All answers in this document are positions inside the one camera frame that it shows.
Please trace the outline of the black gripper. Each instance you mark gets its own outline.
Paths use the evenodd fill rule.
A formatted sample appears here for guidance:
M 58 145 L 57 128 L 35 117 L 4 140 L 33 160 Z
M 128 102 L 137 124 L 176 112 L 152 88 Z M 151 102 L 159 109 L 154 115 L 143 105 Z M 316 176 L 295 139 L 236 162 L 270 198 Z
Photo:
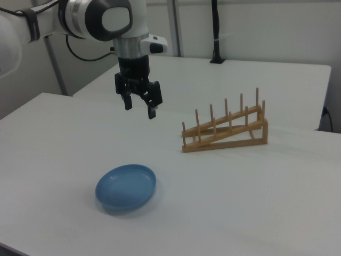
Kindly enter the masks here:
M 118 58 L 120 72 L 115 74 L 115 90 L 121 95 L 125 109 L 132 109 L 131 90 L 146 103 L 148 118 L 156 117 L 156 109 L 163 102 L 160 83 L 149 81 L 149 56 L 134 59 Z

